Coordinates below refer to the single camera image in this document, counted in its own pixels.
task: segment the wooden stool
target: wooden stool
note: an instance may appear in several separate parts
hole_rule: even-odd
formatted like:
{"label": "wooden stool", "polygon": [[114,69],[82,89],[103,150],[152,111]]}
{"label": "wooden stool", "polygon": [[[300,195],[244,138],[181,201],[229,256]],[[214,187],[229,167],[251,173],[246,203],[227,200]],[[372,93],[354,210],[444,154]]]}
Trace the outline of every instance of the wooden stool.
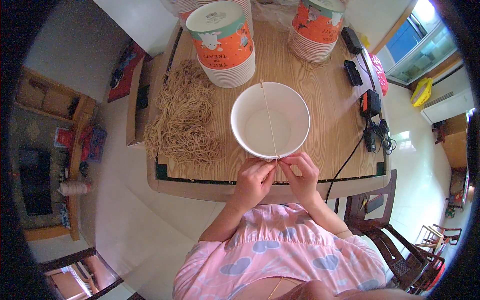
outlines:
{"label": "wooden stool", "polygon": [[423,225],[422,227],[427,229],[428,236],[426,239],[423,239],[421,244],[415,244],[415,246],[433,249],[433,253],[435,253],[444,243],[445,236],[431,226]]}

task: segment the bundle of twine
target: bundle of twine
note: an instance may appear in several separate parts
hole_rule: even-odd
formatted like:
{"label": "bundle of twine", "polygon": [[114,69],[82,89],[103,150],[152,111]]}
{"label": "bundle of twine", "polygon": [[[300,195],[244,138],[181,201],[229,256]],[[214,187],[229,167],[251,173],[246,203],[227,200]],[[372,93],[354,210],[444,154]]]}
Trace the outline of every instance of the bundle of twine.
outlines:
{"label": "bundle of twine", "polygon": [[167,73],[155,99],[159,112],[145,128],[147,155],[164,155],[179,164],[207,168],[223,157],[224,144],[206,127],[213,118],[214,85],[195,60]]}

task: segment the black cord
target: black cord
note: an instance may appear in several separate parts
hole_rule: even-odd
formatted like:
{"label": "black cord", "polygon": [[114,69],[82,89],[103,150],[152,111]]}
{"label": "black cord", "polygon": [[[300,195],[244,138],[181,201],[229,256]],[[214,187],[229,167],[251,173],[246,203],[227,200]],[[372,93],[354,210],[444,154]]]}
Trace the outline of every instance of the black cord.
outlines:
{"label": "black cord", "polygon": [[384,149],[387,155],[391,155],[396,149],[396,140],[390,138],[390,135],[388,134],[390,130],[388,129],[387,122],[385,120],[381,120],[377,125],[371,118],[369,118],[367,123],[370,124],[370,128],[372,129],[373,133],[380,139],[381,148]]}
{"label": "black cord", "polygon": [[347,158],[347,160],[345,161],[345,163],[343,164],[343,166],[340,168],[340,170],[338,170],[338,172],[336,173],[335,177],[333,177],[333,180],[332,180],[332,183],[330,184],[330,187],[328,188],[328,192],[327,192],[327,197],[325,198],[325,204],[328,203],[328,196],[330,196],[330,191],[332,190],[332,186],[333,186],[333,183],[335,182],[335,179],[338,177],[338,175],[340,174],[340,172],[343,170],[343,168],[345,167],[345,165],[348,163],[348,161],[352,158],[353,154],[355,153],[355,151],[357,151],[357,148],[360,146],[360,143],[361,141],[363,140],[363,137],[365,136],[365,131],[363,132],[359,142],[357,143],[357,145],[355,146],[355,149],[353,149],[352,151],[352,154],[350,154],[350,156]]}
{"label": "black cord", "polygon": [[355,56],[357,58],[357,62],[359,63],[359,66],[362,68],[362,70],[364,70],[368,76],[370,77],[370,80],[373,82],[373,78],[372,78],[372,75],[361,65],[360,63],[360,60],[359,60],[359,54]]}

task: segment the white floor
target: white floor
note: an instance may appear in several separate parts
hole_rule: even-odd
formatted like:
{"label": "white floor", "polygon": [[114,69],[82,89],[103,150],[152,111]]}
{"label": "white floor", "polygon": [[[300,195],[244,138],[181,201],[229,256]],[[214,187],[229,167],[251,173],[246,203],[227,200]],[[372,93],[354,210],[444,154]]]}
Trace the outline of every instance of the white floor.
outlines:
{"label": "white floor", "polygon": [[[409,98],[408,90],[390,85],[384,105],[392,135],[399,141],[392,154],[398,176],[391,224],[415,242],[423,224],[438,224],[442,219],[450,166]],[[145,151],[125,146],[126,115],[124,98],[104,105],[96,118],[108,138],[102,163],[90,165],[95,190],[82,197],[82,234],[143,297],[171,299],[173,278],[185,254],[224,204],[152,191]],[[345,201],[341,201],[340,216],[345,213]]]}

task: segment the wooden table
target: wooden table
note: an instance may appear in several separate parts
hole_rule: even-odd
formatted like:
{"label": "wooden table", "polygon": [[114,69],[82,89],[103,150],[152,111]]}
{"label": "wooden table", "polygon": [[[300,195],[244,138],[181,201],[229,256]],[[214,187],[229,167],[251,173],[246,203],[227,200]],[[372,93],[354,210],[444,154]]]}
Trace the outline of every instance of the wooden table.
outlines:
{"label": "wooden table", "polygon": [[[372,62],[367,52],[355,58],[348,53],[342,38],[339,38],[332,53],[331,62],[323,68],[309,71],[288,49],[288,33],[279,32],[269,23],[255,22],[256,73],[246,84],[232,89],[217,88],[214,97],[218,105],[214,107],[213,121],[209,129],[216,131],[226,144],[226,157],[208,170],[200,171],[193,166],[180,167],[165,157],[147,159],[147,173],[150,187],[158,192],[210,201],[225,201],[233,193],[237,172],[250,155],[236,142],[230,129],[230,111],[237,96],[260,80],[279,82],[290,86],[305,100],[311,114],[311,129],[301,151],[307,152],[319,167],[318,190],[322,196],[332,178],[345,160],[350,156],[362,136],[365,122],[359,115],[359,97],[369,88],[381,89],[376,73],[372,71]],[[195,59],[196,52],[192,38],[187,31],[178,26],[174,31],[169,49],[156,80],[151,85],[149,101],[158,95],[168,68],[175,68],[185,59]],[[344,71],[344,60],[360,63],[369,75],[358,67],[364,82],[361,87],[351,87]],[[158,111],[149,105],[149,119],[152,121]],[[342,170],[334,184],[330,198],[348,196],[384,187],[389,181],[388,157],[383,150],[377,154],[368,153],[364,143],[360,145],[352,159]],[[275,181],[287,181],[281,170],[277,171]],[[274,186],[263,203],[285,203],[294,201],[288,184]]]}

